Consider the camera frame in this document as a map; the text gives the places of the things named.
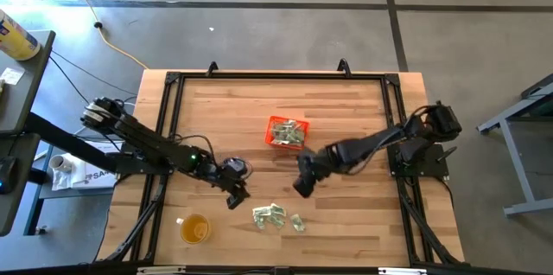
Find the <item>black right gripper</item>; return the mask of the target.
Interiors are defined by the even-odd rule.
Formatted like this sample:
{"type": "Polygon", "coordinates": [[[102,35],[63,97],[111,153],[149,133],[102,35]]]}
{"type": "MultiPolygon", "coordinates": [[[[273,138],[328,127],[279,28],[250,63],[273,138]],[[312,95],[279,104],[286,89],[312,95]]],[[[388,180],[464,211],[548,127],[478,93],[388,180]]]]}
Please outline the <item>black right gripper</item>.
{"type": "Polygon", "coordinates": [[[319,154],[311,149],[303,149],[297,156],[298,168],[301,174],[319,174],[321,166],[317,163],[319,155],[322,160],[322,168],[326,176],[331,174],[345,175],[348,166],[340,155],[340,146],[338,143],[330,144],[321,148],[319,154]]]}

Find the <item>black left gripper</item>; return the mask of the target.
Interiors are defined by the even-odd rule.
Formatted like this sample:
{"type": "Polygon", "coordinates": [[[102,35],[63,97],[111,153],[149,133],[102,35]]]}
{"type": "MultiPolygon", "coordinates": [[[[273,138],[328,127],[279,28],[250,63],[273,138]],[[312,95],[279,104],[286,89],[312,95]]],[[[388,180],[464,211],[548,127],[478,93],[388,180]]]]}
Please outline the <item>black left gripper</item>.
{"type": "Polygon", "coordinates": [[[215,167],[207,173],[207,179],[226,192],[245,187],[245,180],[251,174],[250,165],[243,159],[233,158],[231,163],[215,167]]]}

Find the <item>orange plastic basket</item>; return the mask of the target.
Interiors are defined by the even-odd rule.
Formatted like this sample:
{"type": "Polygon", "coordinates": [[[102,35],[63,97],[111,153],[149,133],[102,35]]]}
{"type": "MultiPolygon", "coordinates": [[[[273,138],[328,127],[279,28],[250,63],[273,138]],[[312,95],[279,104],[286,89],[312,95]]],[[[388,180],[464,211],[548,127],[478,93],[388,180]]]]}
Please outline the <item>orange plastic basket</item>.
{"type": "Polygon", "coordinates": [[[276,146],[276,147],[281,147],[281,148],[286,148],[286,149],[290,149],[290,150],[302,150],[304,148],[304,145],[305,145],[305,142],[306,142],[306,139],[307,139],[307,135],[308,135],[308,129],[309,129],[309,122],[306,122],[306,121],[302,121],[302,120],[298,120],[298,119],[293,119],[295,121],[298,121],[299,123],[302,123],[303,124],[303,127],[304,127],[304,132],[305,132],[305,140],[304,140],[304,144],[299,144],[299,145],[296,145],[296,144],[273,144],[271,141],[273,139],[273,137],[276,135],[276,133],[272,133],[271,132],[271,126],[272,126],[272,123],[274,121],[277,121],[277,122],[283,122],[283,121],[286,121],[288,119],[293,119],[293,118],[285,118],[285,117],[278,117],[278,116],[271,116],[270,119],[269,119],[269,123],[267,125],[267,129],[266,129],[266,132],[265,132],[265,136],[264,136],[264,141],[265,143],[271,145],[271,146],[276,146]]]}

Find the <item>yellow mug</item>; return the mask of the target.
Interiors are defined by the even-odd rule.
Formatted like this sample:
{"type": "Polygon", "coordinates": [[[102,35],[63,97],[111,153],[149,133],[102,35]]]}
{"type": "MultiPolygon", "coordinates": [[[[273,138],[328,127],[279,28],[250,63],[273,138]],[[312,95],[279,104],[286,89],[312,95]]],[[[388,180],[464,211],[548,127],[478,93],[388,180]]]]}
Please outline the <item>yellow mug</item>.
{"type": "Polygon", "coordinates": [[[189,245],[200,244],[207,240],[213,230],[210,221],[201,214],[190,214],[186,218],[177,218],[181,239],[189,245]]]}

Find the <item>white printed paper sheet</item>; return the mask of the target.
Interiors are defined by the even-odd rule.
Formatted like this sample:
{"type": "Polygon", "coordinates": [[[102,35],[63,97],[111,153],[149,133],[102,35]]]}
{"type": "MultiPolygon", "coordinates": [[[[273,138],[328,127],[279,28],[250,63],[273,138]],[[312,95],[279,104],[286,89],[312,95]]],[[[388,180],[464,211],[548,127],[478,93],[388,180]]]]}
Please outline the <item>white printed paper sheet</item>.
{"type": "Polygon", "coordinates": [[[53,170],[52,172],[53,191],[65,189],[110,189],[114,187],[118,180],[116,174],[105,171],[75,156],[73,156],[72,173],[55,172],[53,170]]]}

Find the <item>black stand beam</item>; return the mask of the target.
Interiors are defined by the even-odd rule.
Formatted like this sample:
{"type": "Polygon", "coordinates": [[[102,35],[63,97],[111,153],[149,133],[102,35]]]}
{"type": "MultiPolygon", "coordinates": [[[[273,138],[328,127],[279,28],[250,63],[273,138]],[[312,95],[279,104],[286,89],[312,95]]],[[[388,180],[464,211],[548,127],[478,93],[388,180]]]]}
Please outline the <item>black stand beam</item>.
{"type": "Polygon", "coordinates": [[[103,151],[75,137],[72,133],[63,131],[39,115],[30,112],[25,120],[23,130],[38,134],[42,141],[105,171],[112,173],[117,171],[116,162],[107,157],[103,151]]]}

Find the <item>white cup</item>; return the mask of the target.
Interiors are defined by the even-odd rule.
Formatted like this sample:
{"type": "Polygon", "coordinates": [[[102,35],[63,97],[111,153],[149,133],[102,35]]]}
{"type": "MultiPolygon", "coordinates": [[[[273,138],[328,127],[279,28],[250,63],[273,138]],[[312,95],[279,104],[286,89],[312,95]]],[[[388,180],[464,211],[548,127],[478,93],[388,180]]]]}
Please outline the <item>white cup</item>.
{"type": "Polygon", "coordinates": [[[48,167],[55,172],[72,173],[73,156],[68,153],[52,156],[48,161],[48,167]]]}

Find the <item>grey metal stand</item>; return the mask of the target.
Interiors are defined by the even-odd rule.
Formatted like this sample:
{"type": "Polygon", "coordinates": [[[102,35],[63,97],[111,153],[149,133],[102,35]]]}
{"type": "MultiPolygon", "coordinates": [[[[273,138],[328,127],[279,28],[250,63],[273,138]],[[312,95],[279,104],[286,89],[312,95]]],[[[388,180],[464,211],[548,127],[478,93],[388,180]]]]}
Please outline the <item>grey metal stand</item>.
{"type": "Polygon", "coordinates": [[[505,216],[553,210],[553,196],[541,198],[531,186],[541,176],[553,179],[553,73],[477,126],[482,135],[494,129],[501,131],[524,195],[524,202],[503,208],[505,216]]]}

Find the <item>blue stand leg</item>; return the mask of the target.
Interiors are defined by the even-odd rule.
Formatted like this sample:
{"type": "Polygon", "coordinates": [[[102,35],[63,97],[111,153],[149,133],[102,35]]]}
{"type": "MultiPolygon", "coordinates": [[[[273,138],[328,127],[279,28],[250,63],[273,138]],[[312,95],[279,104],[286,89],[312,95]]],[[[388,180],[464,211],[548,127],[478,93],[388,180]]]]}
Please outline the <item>blue stand leg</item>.
{"type": "Polygon", "coordinates": [[[23,230],[24,236],[36,236],[47,233],[47,227],[39,226],[38,223],[44,204],[44,199],[41,198],[41,189],[42,186],[48,182],[48,161],[52,155],[53,149],[54,147],[49,145],[45,154],[40,154],[40,159],[44,159],[44,164],[41,169],[32,167],[29,172],[28,182],[36,185],[36,191],[31,203],[28,219],[23,230]]]}

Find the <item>grey desk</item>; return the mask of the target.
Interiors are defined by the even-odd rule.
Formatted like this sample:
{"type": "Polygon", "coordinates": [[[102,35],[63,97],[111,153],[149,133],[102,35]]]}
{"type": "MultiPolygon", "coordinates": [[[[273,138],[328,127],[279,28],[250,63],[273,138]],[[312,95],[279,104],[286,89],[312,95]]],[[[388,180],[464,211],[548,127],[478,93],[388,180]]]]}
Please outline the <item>grey desk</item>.
{"type": "Polygon", "coordinates": [[[53,30],[35,30],[30,34],[41,44],[41,49],[33,58],[15,61],[0,51],[0,75],[7,68],[17,72],[23,71],[17,84],[5,84],[0,94],[0,135],[17,134],[23,129],[56,36],[53,30]]]}

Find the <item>black device with green light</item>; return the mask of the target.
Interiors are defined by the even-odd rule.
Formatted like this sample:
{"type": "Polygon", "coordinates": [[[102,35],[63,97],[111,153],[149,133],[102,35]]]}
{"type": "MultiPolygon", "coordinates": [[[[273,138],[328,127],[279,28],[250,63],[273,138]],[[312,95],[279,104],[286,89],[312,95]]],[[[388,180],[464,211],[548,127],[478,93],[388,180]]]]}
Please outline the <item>black device with green light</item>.
{"type": "Polygon", "coordinates": [[[10,193],[16,186],[16,162],[13,156],[0,158],[0,194],[10,193]]]}

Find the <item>white paper note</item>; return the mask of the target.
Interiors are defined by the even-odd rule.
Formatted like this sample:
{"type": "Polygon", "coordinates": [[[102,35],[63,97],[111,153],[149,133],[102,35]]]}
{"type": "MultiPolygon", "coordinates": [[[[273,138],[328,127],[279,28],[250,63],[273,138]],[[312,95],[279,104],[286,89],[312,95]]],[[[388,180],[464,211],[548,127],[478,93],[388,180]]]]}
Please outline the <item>white paper note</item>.
{"type": "Polygon", "coordinates": [[[6,67],[0,74],[0,80],[8,85],[16,86],[25,74],[25,70],[19,67],[6,67]]]}

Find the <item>yellow wipes canister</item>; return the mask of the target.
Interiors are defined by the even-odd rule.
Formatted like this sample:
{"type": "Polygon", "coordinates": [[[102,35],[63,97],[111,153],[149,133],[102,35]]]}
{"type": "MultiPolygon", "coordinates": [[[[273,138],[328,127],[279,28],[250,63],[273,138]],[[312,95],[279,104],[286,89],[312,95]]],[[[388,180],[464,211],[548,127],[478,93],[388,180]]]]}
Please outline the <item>yellow wipes canister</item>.
{"type": "Polygon", "coordinates": [[[0,50],[16,61],[35,57],[41,44],[21,25],[0,9],[0,50]]]}

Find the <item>black aluminium table frame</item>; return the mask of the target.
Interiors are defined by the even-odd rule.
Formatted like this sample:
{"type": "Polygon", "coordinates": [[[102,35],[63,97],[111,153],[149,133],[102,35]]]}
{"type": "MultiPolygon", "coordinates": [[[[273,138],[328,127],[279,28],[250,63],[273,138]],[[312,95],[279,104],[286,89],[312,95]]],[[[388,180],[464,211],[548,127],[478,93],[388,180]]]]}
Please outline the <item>black aluminium table frame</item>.
{"type": "Polygon", "coordinates": [[[160,214],[145,226],[138,267],[178,265],[187,273],[303,275],[374,273],[379,267],[443,268],[418,227],[405,228],[408,215],[388,174],[388,154],[378,153],[362,174],[336,176],[313,195],[293,189],[295,152],[264,141],[271,115],[305,119],[308,142],[318,147],[355,133],[373,133],[404,119],[427,101],[419,73],[357,72],[346,78],[331,71],[147,70],[135,116],[163,134],[199,132],[218,157],[242,157],[253,166],[250,197],[230,210],[223,194],[182,174],[169,178],[160,214]],[[264,217],[254,223],[252,209],[271,203],[286,210],[277,228],[264,217]],[[209,238],[189,245],[177,218],[201,214],[213,228],[209,238]],[[299,214],[305,230],[290,220],[299,214]]]}

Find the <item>silver bracket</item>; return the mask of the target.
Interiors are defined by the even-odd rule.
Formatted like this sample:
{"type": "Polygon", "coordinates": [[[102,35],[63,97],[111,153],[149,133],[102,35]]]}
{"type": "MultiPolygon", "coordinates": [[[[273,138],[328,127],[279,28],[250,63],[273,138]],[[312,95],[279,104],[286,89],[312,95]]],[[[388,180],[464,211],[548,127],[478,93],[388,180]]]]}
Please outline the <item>silver bracket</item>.
{"type": "Polygon", "coordinates": [[[148,267],[138,267],[136,275],[181,275],[186,274],[184,266],[178,265],[154,265],[148,267]]]}
{"type": "Polygon", "coordinates": [[[404,267],[379,267],[378,275],[428,275],[426,269],[404,267]]]}

